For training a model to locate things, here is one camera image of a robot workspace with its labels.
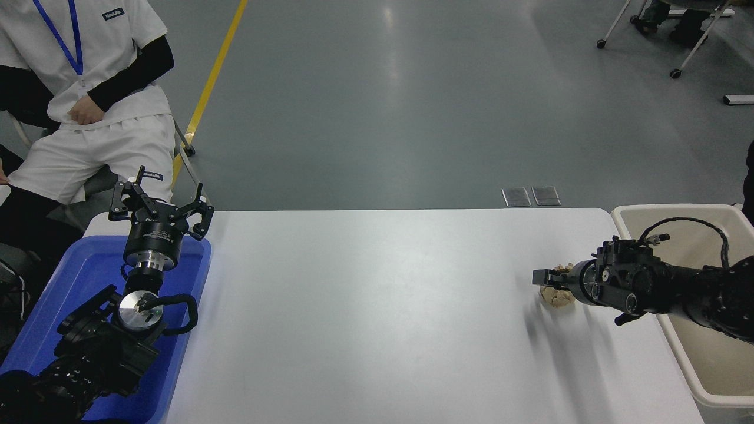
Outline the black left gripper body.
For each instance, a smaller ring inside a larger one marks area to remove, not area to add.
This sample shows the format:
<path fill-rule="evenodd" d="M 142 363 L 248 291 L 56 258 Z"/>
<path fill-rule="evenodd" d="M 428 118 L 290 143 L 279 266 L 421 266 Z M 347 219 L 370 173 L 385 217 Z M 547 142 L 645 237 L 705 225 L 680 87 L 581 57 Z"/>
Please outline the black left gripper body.
<path fill-rule="evenodd" d="M 142 210 L 132 214 L 130 222 L 124 260 L 138 261 L 139 256 L 149 251 L 161 253 L 170 261 L 178 260 L 184 234 L 189 229 L 186 216 L 163 211 L 154 218 Z"/>

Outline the person's left hand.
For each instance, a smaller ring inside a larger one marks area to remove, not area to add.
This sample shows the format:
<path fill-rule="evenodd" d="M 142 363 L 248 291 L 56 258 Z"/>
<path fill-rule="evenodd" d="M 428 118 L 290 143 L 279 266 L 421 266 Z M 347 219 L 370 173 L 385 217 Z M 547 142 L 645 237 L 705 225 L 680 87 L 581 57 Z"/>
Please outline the person's left hand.
<path fill-rule="evenodd" d="M 105 111 L 89 96 L 84 95 L 68 110 L 68 117 L 76 124 L 95 124 L 102 121 Z"/>

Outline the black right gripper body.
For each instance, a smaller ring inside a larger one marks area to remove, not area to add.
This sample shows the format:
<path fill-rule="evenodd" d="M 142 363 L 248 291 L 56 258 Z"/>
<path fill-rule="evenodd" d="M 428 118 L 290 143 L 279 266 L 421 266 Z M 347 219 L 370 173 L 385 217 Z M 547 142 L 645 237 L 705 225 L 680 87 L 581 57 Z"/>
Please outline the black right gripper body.
<path fill-rule="evenodd" d="M 591 260 L 577 263 L 565 275 L 565 284 L 576 300 L 591 305 L 589 290 L 585 287 L 584 276 L 591 269 Z"/>

